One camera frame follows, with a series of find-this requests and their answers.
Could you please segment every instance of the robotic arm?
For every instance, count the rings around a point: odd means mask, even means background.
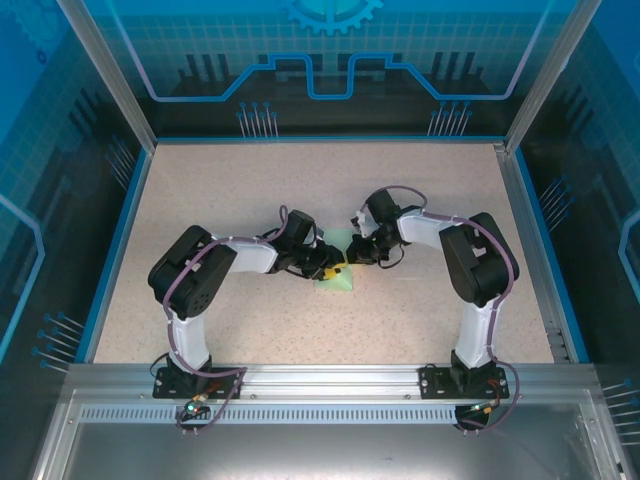
[[[183,363],[192,370],[212,371],[203,314],[228,273],[273,274],[284,270],[305,279],[326,280],[346,266],[342,252],[324,242],[323,232],[307,214],[293,210],[280,235],[270,236],[276,230],[256,237],[253,242],[230,239],[211,248],[171,294],[169,307],[178,317],[171,325],[177,353],[170,351],[167,363],[171,383],[179,387],[182,396],[193,396],[194,392],[209,388],[208,378],[193,374]],[[180,236],[149,274],[148,283],[158,302],[163,303],[185,265],[215,240],[216,237],[195,225]]]
[[[448,374],[433,378],[434,384],[423,390],[423,397],[429,392],[435,398],[438,392],[449,393],[447,383],[455,384],[460,394],[472,396],[483,392],[487,381],[504,380],[487,345],[493,338],[502,304],[493,322],[491,312],[507,288],[509,272],[502,255],[489,239],[455,217],[424,213],[424,205],[400,208],[386,189],[372,194],[363,207],[369,214],[362,208],[352,219],[358,233],[353,235],[347,250],[349,263],[377,263],[385,268],[382,262],[389,260],[390,250],[395,246],[423,243],[444,253],[453,288],[465,302],[460,336],[451,353],[451,368]],[[491,215],[480,213],[470,220],[484,227],[504,248],[517,279],[518,264]]]

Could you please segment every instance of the enclosure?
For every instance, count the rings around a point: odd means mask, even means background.
[[[638,19],[624,0],[0,0],[3,478],[636,478]],[[154,398],[150,368],[167,249],[191,225],[277,229],[281,204],[329,244],[398,184],[490,213],[517,261],[496,428],[460,428],[480,397],[426,396],[463,304],[449,257],[405,242],[393,268],[342,267],[342,291],[227,275],[204,337],[246,374],[183,438],[185,399]]]

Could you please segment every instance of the gear graphic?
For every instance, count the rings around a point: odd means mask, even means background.
[[[0,13],[13,13],[29,41],[44,52],[60,31],[60,11],[55,0],[0,0]]]
[[[382,0],[284,0],[283,7],[301,28],[331,36],[336,30],[346,34],[360,28],[362,20],[371,20],[373,10],[382,7]]]

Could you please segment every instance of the cable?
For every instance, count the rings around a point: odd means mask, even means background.
[[[151,365],[149,365],[149,373],[153,378],[156,378],[156,375],[158,374],[157,372],[155,375],[153,374],[153,367],[155,367],[160,360],[162,360],[163,358],[167,358],[168,356],[169,352],[163,353],[158,358],[156,358]]]
[[[178,288],[178,285],[180,285],[180,283],[184,280],[184,278],[191,271],[191,269],[195,265],[197,265],[198,262],[200,262],[200,260],[202,260],[202,258],[207,253],[209,253],[211,250],[213,250],[218,245],[221,245],[221,244],[223,244],[225,242],[231,242],[231,241],[262,244],[262,243],[271,242],[271,241],[275,240],[276,238],[278,238],[280,235],[282,235],[282,233],[284,232],[284,230],[285,230],[285,228],[287,226],[287,222],[289,221],[289,210],[287,209],[286,205],[280,205],[280,209],[279,209],[278,213],[280,215],[280,220],[282,221],[282,225],[272,235],[267,235],[264,238],[257,238],[257,237],[256,238],[248,238],[248,237],[219,238],[219,239],[214,240],[213,242],[208,243],[207,245],[205,245],[191,259],[191,261],[184,267],[184,269],[176,277],[176,279],[173,281],[173,283],[171,284],[171,286],[169,287],[169,289],[165,293],[164,298],[162,299],[162,308],[164,309],[164,313],[167,316],[167,336],[169,337],[169,346],[171,347],[171,351],[173,352],[173,354],[175,356],[175,359],[178,361],[178,363],[182,366],[182,368],[184,370],[186,370],[186,371],[188,371],[188,372],[190,372],[190,373],[192,373],[194,375],[197,375],[197,376],[200,376],[200,377],[204,377],[204,378],[222,378],[222,377],[229,377],[231,375],[240,375],[238,381],[236,381],[236,384],[234,385],[234,388],[231,389],[231,393],[229,394],[229,396],[225,400],[225,403],[222,405],[222,408],[220,409],[218,414],[215,417],[213,417],[211,422],[209,422],[205,426],[207,428],[210,425],[212,425],[213,423],[215,423],[218,420],[218,418],[220,418],[220,415],[222,415],[222,412],[224,411],[224,409],[226,408],[228,403],[231,401],[231,398],[233,397],[233,394],[240,387],[240,384],[242,383],[242,379],[244,378],[244,374],[247,372],[247,368],[246,367],[240,367],[240,368],[234,368],[234,369],[231,369],[231,370],[227,370],[226,372],[207,373],[207,372],[201,372],[201,371],[196,370],[195,368],[191,367],[191,365],[189,365],[187,363],[187,361],[182,357],[182,355],[180,355],[180,352],[178,351],[178,347],[177,347],[176,340],[175,340],[175,335],[174,335],[174,332],[173,332],[173,322],[174,322],[173,311],[171,310],[171,308],[169,306],[169,300],[171,299],[171,296],[175,292],[176,288]],[[180,418],[181,418],[181,415],[178,415],[178,427],[181,428]]]
[[[496,392],[496,402],[500,406],[500,384],[497,380],[487,380],[487,383],[493,387],[493,391]]]
[[[216,414],[213,416],[213,418],[209,421],[209,423],[204,424],[200,428],[198,428],[198,427],[194,427],[193,428],[193,433],[195,435],[198,435],[199,432],[203,432],[205,430],[208,430],[209,428],[211,428],[213,426],[214,423],[216,423],[218,420],[220,420],[220,417],[222,417],[222,414],[224,413],[224,411],[229,406],[229,402],[231,402],[231,399],[233,398],[235,393],[238,391],[238,388],[240,388],[240,385],[242,385],[242,381],[244,380],[244,376],[245,376],[246,373],[247,372],[244,371],[244,372],[239,374],[238,379],[235,381],[233,387],[229,391],[229,394],[227,395],[227,398],[225,398],[224,403],[222,404],[220,409],[216,412]],[[188,430],[184,428],[184,424],[182,422],[183,416],[184,416],[184,409],[182,409],[182,410],[180,410],[178,412],[178,415],[176,417],[176,427],[180,428],[182,430],[183,434],[184,434],[184,432],[187,432]]]
[[[389,270],[390,268],[397,266],[404,258],[404,248],[402,248],[402,244],[400,244],[400,251],[402,252],[402,255],[400,256],[400,260],[398,260],[395,263],[392,263],[391,265],[382,265],[382,262],[380,261],[380,259],[378,259],[378,266],[383,270]]]
[[[300,278],[304,278],[304,279],[308,279],[308,277],[305,277],[303,274],[298,273],[298,272],[294,272],[293,270],[289,270],[288,268],[284,269],[285,272],[290,273],[291,275],[295,276],[295,277],[300,277]]]
[[[502,302],[504,302],[504,300],[507,298],[507,296],[511,293],[511,290],[513,289],[513,284],[515,282],[515,272],[514,272],[514,269],[513,269],[513,264],[511,263],[511,259],[509,258],[509,255],[507,254],[507,251],[500,244],[498,239],[496,237],[494,237],[491,234],[491,232],[489,232],[489,230],[484,228],[482,225],[480,225],[480,224],[478,224],[478,223],[476,223],[476,222],[474,222],[472,220],[469,220],[468,218],[462,218],[462,217],[457,217],[457,216],[449,216],[449,215],[438,215],[438,214],[435,214],[435,213],[429,213],[429,212],[425,211],[425,208],[427,206],[427,197],[426,197],[426,195],[424,193],[422,193],[421,191],[419,191],[419,190],[417,190],[417,189],[415,189],[413,187],[407,187],[405,185],[389,185],[387,187],[379,188],[378,190],[373,192],[371,195],[374,195],[375,193],[380,192],[381,190],[386,190],[386,189],[408,190],[410,192],[415,193],[416,195],[419,195],[423,199],[423,204],[422,204],[422,207],[421,207],[422,215],[424,215],[427,218],[431,218],[433,220],[438,220],[438,221],[461,223],[463,225],[468,225],[468,226],[472,227],[473,229],[477,230],[479,233],[484,235],[484,237],[487,240],[489,240],[491,245],[493,245],[493,247],[498,251],[498,253],[502,257],[502,260],[504,261],[504,263],[505,263],[505,265],[507,267],[507,273],[508,273],[509,281],[507,282],[507,286],[506,286],[504,292],[502,292],[502,295],[500,295],[493,302],[493,305],[492,305],[492,308],[491,308],[491,314],[490,314],[490,317],[489,317],[489,331],[487,333],[487,345],[486,345],[486,348],[487,348],[487,353],[489,354],[489,358],[491,358],[491,360],[496,365],[503,365],[504,367],[506,367],[509,370],[511,370],[511,372],[513,373],[513,376],[514,376],[514,379],[515,379],[515,392],[514,392],[513,402],[511,403],[511,405],[509,405],[509,408],[502,415],[502,417],[500,417],[497,421],[492,423],[490,426],[483,428],[484,431],[494,430],[495,428],[498,427],[498,425],[502,424],[511,415],[511,413],[513,412],[513,409],[516,407],[516,404],[518,403],[518,399],[520,397],[520,376],[518,375],[518,371],[510,363],[504,362],[502,360],[499,360],[496,357],[496,355],[493,353],[493,335],[495,333],[494,330],[495,330],[496,320],[497,320],[497,316],[498,316],[498,307],[500,306],[500,304]],[[360,209],[360,211],[363,211],[364,208],[366,208],[366,206],[367,206],[367,202],[365,201],[363,206],[362,206],[362,208]]]
[[[427,196],[422,193],[420,190],[418,190],[417,188],[413,188],[413,187],[407,187],[406,185],[387,185],[386,187],[382,187],[379,188],[377,190],[375,190],[371,195],[375,195],[378,192],[381,192],[383,190],[408,190],[409,192],[413,192],[416,195],[418,195],[421,199],[422,199],[422,205],[420,205],[420,209],[424,210],[425,208],[427,208]],[[360,207],[360,211],[364,212],[364,209],[367,208],[367,202],[365,200],[365,202],[362,204],[362,206]]]

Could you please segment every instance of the blue printed backdrop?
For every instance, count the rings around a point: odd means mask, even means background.
[[[82,330],[140,145],[53,0],[0,0],[0,105],[0,408],[29,412],[0,418],[9,480],[73,359],[45,318]]]
[[[473,113],[466,133],[499,135],[573,4],[91,0],[88,6],[161,135],[240,135],[236,114],[252,101],[277,108],[285,133],[433,134],[433,111],[438,119],[457,111],[460,124]],[[465,101],[474,104],[463,111]]]
[[[591,360],[640,383],[640,3],[604,0],[523,142]],[[622,433],[634,430],[623,428]],[[640,471],[640,452],[634,455]]]

